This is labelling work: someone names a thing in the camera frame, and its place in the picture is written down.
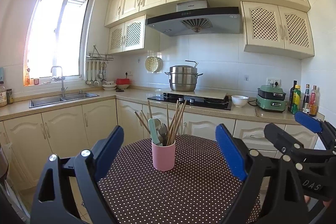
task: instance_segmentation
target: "faucet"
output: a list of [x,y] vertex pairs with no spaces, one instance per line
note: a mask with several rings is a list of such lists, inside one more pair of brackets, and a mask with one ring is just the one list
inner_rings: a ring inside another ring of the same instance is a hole
[[62,75],[61,78],[60,78],[60,80],[62,81],[61,92],[62,92],[62,98],[64,98],[66,89],[64,88],[64,82],[63,82],[63,80],[65,79],[65,76],[63,76],[63,69],[62,69],[61,66],[52,66],[50,72],[53,72],[53,68],[61,68],[61,75]]

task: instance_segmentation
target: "electrical outlet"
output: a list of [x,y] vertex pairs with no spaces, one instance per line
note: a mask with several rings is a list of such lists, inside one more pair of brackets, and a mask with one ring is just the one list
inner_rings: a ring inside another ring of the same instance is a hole
[[270,85],[270,84],[275,84],[275,82],[278,82],[277,88],[281,86],[281,79],[279,78],[267,78],[267,83],[266,85]]

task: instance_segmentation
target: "table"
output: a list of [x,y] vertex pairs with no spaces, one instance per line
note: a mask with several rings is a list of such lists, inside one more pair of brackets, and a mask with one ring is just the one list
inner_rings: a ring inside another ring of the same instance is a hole
[[[98,183],[120,223],[217,223],[242,183],[232,176],[217,142],[177,136],[175,166],[153,167],[151,139],[124,146]],[[248,223],[257,220],[259,199]]]

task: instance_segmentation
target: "blue gripper pad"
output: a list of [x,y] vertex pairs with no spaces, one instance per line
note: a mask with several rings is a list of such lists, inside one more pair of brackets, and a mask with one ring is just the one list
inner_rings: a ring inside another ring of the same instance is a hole
[[302,124],[305,128],[309,129],[310,131],[313,131],[314,133],[322,132],[320,122],[318,120],[315,120],[313,117],[310,117],[306,113],[298,111],[295,113],[294,117],[298,123]]
[[95,159],[94,179],[96,182],[107,175],[123,142],[124,130],[116,126],[106,139],[97,141],[93,146],[91,151]]
[[231,170],[231,173],[244,181],[247,177],[245,161],[233,142],[230,132],[222,124],[216,127],[216,141]]

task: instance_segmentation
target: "metal bolt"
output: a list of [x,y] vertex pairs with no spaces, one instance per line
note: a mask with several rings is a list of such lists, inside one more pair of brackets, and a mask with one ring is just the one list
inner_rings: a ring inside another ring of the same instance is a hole
[[81,155],[82,155],[83,157],[87,157],[87,156],[90,155],[90,154],[91,154],[90,150],[87,150],[87,149],[85,149],[85,150],[83,150],[83,151],[81,152]]
[[303,166],[302,166],[301,163],[298,162],[298,163],[295,165],[295,168],[296,168],[297,170],[302,170],[302,169],[303,169]]
[[252,150],[250,150],[250,155],[253,156],[253,157],[256,157],[256,156],[259,155],[259,152],[255,149],[252,149]]
[[291,160],[291,157],[288,156],[288,155],[283,155],[283,156],[282,156],[282,159],[283,159],[284,161],[290,161],[290,160]]
[[51,154],[50,156],[49,156],[49,160],[50,161],[54,161],[54,160],[56,160],[57,159],[57,155],[56,154]]

